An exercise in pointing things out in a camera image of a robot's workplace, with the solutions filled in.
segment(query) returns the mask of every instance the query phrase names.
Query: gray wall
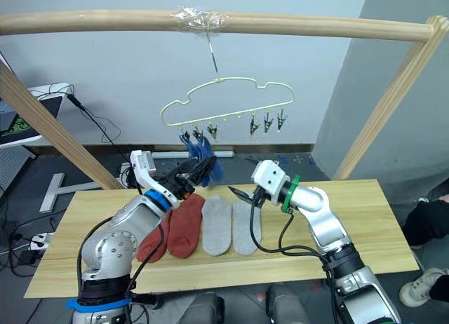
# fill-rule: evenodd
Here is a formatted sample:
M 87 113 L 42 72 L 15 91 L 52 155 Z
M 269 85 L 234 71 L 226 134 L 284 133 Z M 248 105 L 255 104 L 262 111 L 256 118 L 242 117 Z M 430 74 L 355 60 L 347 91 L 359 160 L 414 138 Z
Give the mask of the gray wall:
M 0 13 L 88 9 L 174 9 L 293 13 L 358 17 L 364 0 L 0 0 Z M 250 116 L 219 121 L 220 144 L 314 143 L 350 39 L 221 34 L 213 48 L 221 76 L 247 76 L 260 83 L 289 83 L 297 101 L 286 108 L 280 133 L 262 126 L 249 136 Z M 188 90 L 215 78 L 205 39 L 176 32 L 86 32 L 0 37 L 0 50 L 27 86 L 73 83 L 77 97 L 98 116 L 121 127 L 118 144 L 179 144 L 179 129 L 159 119 L 161 108 L 184 100 Z M 234 112 L 285 102 L 290 95 L 272 88 L 228 83 L 197 93 L 178 106 L 169 121 Z M 258 123 L 262 122 L 261 113 Z M 99 144 L 101 134 L 70 103 L 62 124 L 83 144 Z
M 449 15 L 449 0 L 366 0 L 361 18 L 426 22 Z M 329 176 L 338 169 L 411 43 L 351 41 L 316 141 Z M 449 177 L 449 38 L 351 174 L 377 178 L 391 202 L 411 201 Z

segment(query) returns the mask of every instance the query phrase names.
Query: red sock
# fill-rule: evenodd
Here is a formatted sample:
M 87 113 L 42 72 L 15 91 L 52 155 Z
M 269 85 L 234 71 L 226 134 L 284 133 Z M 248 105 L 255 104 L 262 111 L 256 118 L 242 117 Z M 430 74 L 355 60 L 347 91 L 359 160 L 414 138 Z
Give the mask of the red sock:
M 168 251 L 178 259 L 185 259 L 196 249 L 201 231 L 201 209 L 204 199 L 192 194 L 181 206 L 172 211 Z
M 154 253 L 153 257 L 149 259 L 149 263 L 155 263 L 159 260 L 167 250 L 168 241 L 168 231 L 170 230 L 170 217 L 171 212 L 166 215 L 166 218 L 162 221 L 161 226 L 163 229 L 163 243 L 161 247 Z M 155 249 L 161 240 L 161 234 L 159 233 L 159 228 L 155 228 L 146 238 L 143 239 L 142 243 L 138 248 L 138 254 L 136 255 L 139 262 L 143 262 L 147 256 Z

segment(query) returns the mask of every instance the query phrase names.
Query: clear tape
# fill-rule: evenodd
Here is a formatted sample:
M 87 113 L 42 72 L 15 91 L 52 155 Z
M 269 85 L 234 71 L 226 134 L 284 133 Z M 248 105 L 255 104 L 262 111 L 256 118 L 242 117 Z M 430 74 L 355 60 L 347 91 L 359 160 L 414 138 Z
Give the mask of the clear tape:
M 215 11 L 200 11 L 196 8 L 178 7 L 179 12 L 172 16 L 177 20 L 176 30 L 195 33 L 200 36 L 217 34 L 226 26 L 227 15 Z

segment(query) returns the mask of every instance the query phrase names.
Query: wooden rod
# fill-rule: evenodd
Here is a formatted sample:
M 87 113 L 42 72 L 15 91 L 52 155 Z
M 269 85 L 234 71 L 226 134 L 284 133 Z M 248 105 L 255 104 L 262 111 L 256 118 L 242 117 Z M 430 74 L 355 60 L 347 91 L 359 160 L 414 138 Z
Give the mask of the wooden rod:
M 449 32 L 449 20 L 445 17 L 433 16 L 427 23 L 434 27 L 434 35 L 425 44 L 413 44 L 393 81 L 340 164 L 334 180 L 349 177 Z
M 178 31 L 173 15 L 179 10 L 89 10 L 10 14 L 0 16 L 0 35 L 87 31 Z M 217 12 L 224 16 L 223 33 L 341 36 L 348 38 L 428 41 L 430 24 L 282 15 Z
M 119 181 L 61 126 L 2 61 L 0 61 L 0 98 L 103 189 L 123 189 Z

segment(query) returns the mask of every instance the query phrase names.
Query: gray sock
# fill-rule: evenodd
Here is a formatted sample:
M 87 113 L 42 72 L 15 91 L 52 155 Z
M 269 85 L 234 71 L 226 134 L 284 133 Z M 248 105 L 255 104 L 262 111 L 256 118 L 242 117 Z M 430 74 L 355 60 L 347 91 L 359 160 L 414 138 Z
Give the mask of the gray sock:
M 251 255 L 257 247 L 250 234 L 251 205 L 244 201 L 236 201 L 232 206 L 234 225 L 232 227 L 232 245 L 236 253 Z M 254 209 L 253 222 L 254 237 L 260 243 L 262 232 L 260 230 L 260 209 Z
M 203 249 L 209 255 L 218 256 L 231 246 L 232 204 L 214 196 L 204 203 Z

